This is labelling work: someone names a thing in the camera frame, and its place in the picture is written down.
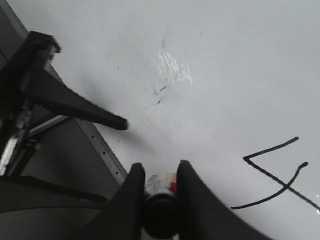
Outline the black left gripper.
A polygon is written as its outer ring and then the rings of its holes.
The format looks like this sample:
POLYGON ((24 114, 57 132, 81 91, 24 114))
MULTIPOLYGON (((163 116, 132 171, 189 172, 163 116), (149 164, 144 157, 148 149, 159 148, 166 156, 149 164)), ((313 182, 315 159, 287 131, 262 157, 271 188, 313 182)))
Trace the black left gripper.
MULTIPOLYGON (((22 97, 18 88, 23 74, 30 68, 39 51, 61 47, 51 35, 31 31, 22 45, 0 71, 0 116, 6 117, 18 109, 22 97)), ((85 120, 115 130, 128 130, 127 119, 91 103, 45 70, 32 70, 21 81, 21 92, 50 112, 85 120)))

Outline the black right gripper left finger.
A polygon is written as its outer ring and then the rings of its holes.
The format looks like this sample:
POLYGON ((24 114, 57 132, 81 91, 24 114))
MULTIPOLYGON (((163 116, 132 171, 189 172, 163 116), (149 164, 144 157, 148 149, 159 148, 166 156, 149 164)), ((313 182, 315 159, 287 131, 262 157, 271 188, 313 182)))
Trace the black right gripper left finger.
POLYGON ((91 222, 77 231, 72 239, 141 239, 144 192, 145 170, 141 163, 135 163, 107 206, 91 222))

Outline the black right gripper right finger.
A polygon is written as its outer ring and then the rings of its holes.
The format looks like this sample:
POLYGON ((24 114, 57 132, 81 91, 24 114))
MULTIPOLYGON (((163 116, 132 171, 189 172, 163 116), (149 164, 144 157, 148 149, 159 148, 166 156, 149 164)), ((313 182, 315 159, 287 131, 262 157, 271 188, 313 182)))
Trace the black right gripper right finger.
POLYGON ((177 170, 180 240, 267 240, 268 237, 233 214, 201 180, 191 163, 177 170))

